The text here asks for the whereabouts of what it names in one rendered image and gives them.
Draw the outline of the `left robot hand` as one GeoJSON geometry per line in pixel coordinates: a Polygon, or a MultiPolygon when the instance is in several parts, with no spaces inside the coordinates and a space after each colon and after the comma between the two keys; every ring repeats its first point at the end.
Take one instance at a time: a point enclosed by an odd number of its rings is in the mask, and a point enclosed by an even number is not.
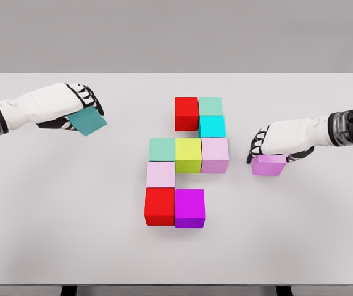
{"type": "Polygon", "coordinates": [[[104,110],[94,91],[79,83],[56,83],[31,92],[30,121],[44,129],[75,131],[68,116],[94,107],[100,115],[104,110]]]}

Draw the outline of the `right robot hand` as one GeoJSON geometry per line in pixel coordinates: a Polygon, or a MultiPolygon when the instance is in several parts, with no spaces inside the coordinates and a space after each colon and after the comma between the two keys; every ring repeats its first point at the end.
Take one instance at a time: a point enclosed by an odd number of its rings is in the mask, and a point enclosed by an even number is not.
{"type": "Polygon", "coordinates": [[[288,163],[302,160],[314,151],[309,129],[313,120],[276,121],[261,128],[252,139],[246,163],[260,155],[286,155],[288,163]]]}

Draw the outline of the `orchid purple block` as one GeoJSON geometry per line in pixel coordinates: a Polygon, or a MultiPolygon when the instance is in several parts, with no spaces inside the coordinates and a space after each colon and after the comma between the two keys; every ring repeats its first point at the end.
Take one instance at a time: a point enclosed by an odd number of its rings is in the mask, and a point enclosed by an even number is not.
{"type": "Polygon", "coordinates": [[[258,155],[252,160],[251,171],[256,176],[279,176],[286,164],[285,154],[258,155]]]}

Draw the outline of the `teal block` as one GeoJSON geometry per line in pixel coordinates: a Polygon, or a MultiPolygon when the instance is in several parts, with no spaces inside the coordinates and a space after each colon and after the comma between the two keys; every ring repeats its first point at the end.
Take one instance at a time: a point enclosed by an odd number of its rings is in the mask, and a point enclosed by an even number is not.
{"type": "Polygon", "coordinates": [[[107,124],[102,115],[93,106],[81,109],[68,115],[67,118],[72,126],[84,136],[92,134],[107,124]]]}

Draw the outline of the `pale pink block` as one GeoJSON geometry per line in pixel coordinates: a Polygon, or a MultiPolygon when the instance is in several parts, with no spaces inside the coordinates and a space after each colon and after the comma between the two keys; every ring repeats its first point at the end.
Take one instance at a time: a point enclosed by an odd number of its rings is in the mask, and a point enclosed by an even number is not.
{"type": "Polygon", "coordinates": [[[146,187],[175,187],[175,162],[148,162],[146,187]]]}
{"type": "Polygon", "coordinates": [[[230,161],[227,138],[201,138],[201,173],[225,173],[230,161]]]}

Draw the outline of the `cyan block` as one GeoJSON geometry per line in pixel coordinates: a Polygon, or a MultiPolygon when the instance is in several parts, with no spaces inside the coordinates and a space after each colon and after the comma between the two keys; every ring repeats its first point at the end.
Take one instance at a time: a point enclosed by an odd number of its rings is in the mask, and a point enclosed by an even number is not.
{"type": "Polygon", "coordinates": [[[225,138],[224,116],[200,116],[198,135],[200,138],[225,138]]]}

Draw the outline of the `mint green block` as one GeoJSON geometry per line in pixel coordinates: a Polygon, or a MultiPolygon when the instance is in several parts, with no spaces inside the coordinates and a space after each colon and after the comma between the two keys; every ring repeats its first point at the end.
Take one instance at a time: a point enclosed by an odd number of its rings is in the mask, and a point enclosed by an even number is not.
{"type": "Polygon", "coordinates": [[[175,138],[150,138],[149,161],[174,162],[175,138]]]}
{"type": "Polygon", "coordinates": [[[200,116],[223,116],[223,105],[221,97],[199,97],[200,116]]]}

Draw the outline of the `yellow-green block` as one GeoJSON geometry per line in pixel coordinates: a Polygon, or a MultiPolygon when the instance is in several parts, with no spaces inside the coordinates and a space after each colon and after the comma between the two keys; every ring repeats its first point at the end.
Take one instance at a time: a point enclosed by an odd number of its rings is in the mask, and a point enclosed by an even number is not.
{"type": "Polygon", "coordinates": [[[200,173],[202,150],[200,138],[175,139],[175,172],[200,173]]]}

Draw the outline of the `red block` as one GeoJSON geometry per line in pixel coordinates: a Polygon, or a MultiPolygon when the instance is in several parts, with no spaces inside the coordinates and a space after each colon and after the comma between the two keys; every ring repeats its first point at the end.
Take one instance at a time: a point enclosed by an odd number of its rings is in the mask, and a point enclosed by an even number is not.
{"type": "Polygon", "coordinates": [[[146,188],[144,218],[148,226],[174,226],[175,188],[146,188]]]}
{"type": "Polygon", "coordinates": [[[175,131],[197,131],[199,102],[197,97],[176,97],[174,108],[175,131]]]}

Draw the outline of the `magenta block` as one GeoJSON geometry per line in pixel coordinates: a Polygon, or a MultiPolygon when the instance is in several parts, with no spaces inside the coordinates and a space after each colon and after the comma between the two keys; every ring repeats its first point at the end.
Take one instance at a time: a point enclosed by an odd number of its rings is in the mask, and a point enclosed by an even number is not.
{"type": "Polygon", "coordinates": [[[203,189],[175,189],[175,227],[203,228],[206,220],[203,189]]]}

